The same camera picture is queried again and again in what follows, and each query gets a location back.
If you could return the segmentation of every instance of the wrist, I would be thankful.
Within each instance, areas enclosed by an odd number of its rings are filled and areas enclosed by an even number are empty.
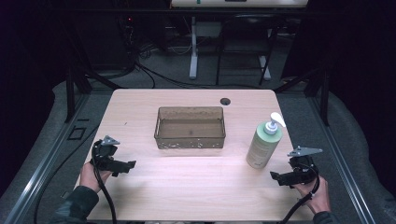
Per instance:
[[[319,213],[319,212],[331,212],[332,211],[330,206],[327,204],[311,203],[308,206],[314,214]]]
[[[98,193],[101,189],[97,183],[80,183],[80,186],[93,190],[95,193]]]

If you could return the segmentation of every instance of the hand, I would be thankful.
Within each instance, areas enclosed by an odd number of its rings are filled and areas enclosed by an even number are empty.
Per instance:
[[[319,180],[320,185],[317,192],[315,192],[315,196],[312,197],[312,200],[308,200],[305,203],[314,214],[324,211],[331,212],[327,181],[322,176],[319,176]],[[298,184],[293,186],[300,192],[301,196],[304,197],[311,192],[315,186],[315,182],[316,180],[309,184]]]
[[[108,177],[112,174],[110,171],[99,171],[103,183],[105,184]],[[79,184],[87,188],[93,189],[96,193],[100,191],[99,183],[93,172],[93,165],[89,162],[85,163],[80,171]]]

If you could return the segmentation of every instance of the black sleeve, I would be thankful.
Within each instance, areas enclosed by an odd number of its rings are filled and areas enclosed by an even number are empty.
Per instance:
[[[340,223],[338,217],[331,212],[319,212],[314,215],[315,224],[333,224]]]
[[[49,224],[85,223],[87,216],[99,202],[99,197],[90,188],[78,186],[55,211]]]

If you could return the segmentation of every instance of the black cable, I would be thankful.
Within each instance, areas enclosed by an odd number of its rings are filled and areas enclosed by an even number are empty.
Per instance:
[[[150,75],[149,72],[146,71],[146,69],[141,68],[141,70],[142,70],[143,72],[145,72],[145,73],[148,75],[148,77],[151,79],[151,82],[152,82],[151,88],[152,88],[152,89],[155,89],[155,80],[154,80],[154,77],[152,77],[152,75]]]
[[[107,79],[113,79],[113,78],[117,78],[117,77],[125,77],[126,75],[132,73],[134,71],[134,66],[131,66],[129,68],[126,68],[124,70],[122,70],[120,73],[118,74],[112,74],[112,75],[100,75],[102,77],[105,77]]]
[[[316,183],[314,185],[314,187],[312,188],[311,192],[309,192],[307,195],[305,195],[301,200],[299,200],[290,210],[289,212],[286,214],[286,216],[283,218],[282,221],[277,222],[277,224],[285,224],[289,221],[290,217],[294,214],[295,211],[297,211],[297,209],[302,206],[303,204],[305,204],[308,200],[311,200],[312,197],[315,195],[315,193],[317,192],[317,190],[319,189],[319,185],[320,185],[320,179],[319,179],[319,174],[310,166],[307,166],[305,164],[301,164],[302,166],[305,166],[307,168],[309,168],[310,170],[312,170],[316,175],[317,175],[317,180]]]
[[[85,72],[87,74],[87,76],[98,80],[99,82],[105,84],[106,86],[108,86],[109,88],[111,88],[113,90],[126,89],[126,88],[119,86],[118,84],[115,84],[115,83],[109,81],[107,78],[100,76],[99,74],[97,74],[95,71],[93,71],[91,69],[88,69],[84,66],[80,66],[79,68],[81,69],[81,71]]]
[[[141,63],[139,63],[139,62],[136,62],[135,65],[136,65],[137,67],[139,67],[140,69],[142,69],[142,70],[149,71],[149,72],[152,73],[153,75],[155,75],[155,76],[157,76],[157,77],[160,77],[160,78],[162,78],[162,79],[164,79],[164,80],[166,80],[166,81],[168,81],[168,82],[170,82],[170,83],[172,83],[172,84],[174,84],[174,85],[176,85],[176,86],[179,86],[179,87],[181,87],[181,88],[184,88],[184,89],[189,89],[189,88],[210,89],[210,88],[213,88],[213,87],[221,88],[221,87],[225,87],[225,86],[247,87],[247,88],[257,89],[257,90],[261,90],[261,89],[262,89],[262,88],[255,87],[255,86],[240,85],[240,84],[229,84],[229,85],[190,84],[190,83],[186,83],[186,82],[177,81],[177,80],[174,80],[174,79],[169,78],[169,77],[165,77],[165,76],[163,76],[163,75],[161,75],[161,74],[159,74],[159,73],[157,73],[157,72],[154,72],[154,71],[150,70],[150,69],[147,68],[145,65],[143,65],[143,64],[141,64]]]
[[[103,183],[102,177],[99,174],[99,169],[96,166],[96,160],[95,160],[95,155],[94,155],[93,150],[92,150],[92,161],[93,161],[93,172],[95,174],[96,180],[98,181],[99,187],[102,190],[102,192],[105,194],[108,205],[110,206],[111,218],[113,220],[113,224],[116,224],[117,223],[116,208],[114,207],[113,200],[111,199],[111,196],[108,193],[107,188],[105,187],[105,184]]]
[[[151,57],[151,51],[154,49],[154,45],[150,42],[141,44],[139,47],[139,57],[141,59],[148,59]]]
[[[99,128],[99,125],[97,125],[95,128],[93,128],[93,130],[90,132],[90,134],[61,162],[61,164],[56,168],[56,170],[53,172],[53,174],[47,179],[47,181],[44,183],[43,187],[40,189],[40,191],[38,192],[38,199],[37,199],[37,203],[35,204],[35,213],[34,213],[34,223],[37,223],[37,214],[38,214],[38,207],[40,205],[41,199],[44,195],[44,192],[46,190],[46,188],[48,187],[48,185],[50,184],[50,181],[52,180],[53,177],[55,177],[55,175],[58,173],[58,171],[64,166],[64,164],[70,159],[70,157],[73,156],[73,154],[76,153],[76,151],[82,146],[82,144],[84,144],[88,138],[91,137],[91,135]]]

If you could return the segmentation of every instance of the black hole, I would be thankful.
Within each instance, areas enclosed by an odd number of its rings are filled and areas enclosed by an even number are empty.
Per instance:
[[[229,104],[231,103],[231,100],[228,99],[228,98],[222,98],[222,99],[220,100],[220,103],[221,103],[222,105],[229,105]]]

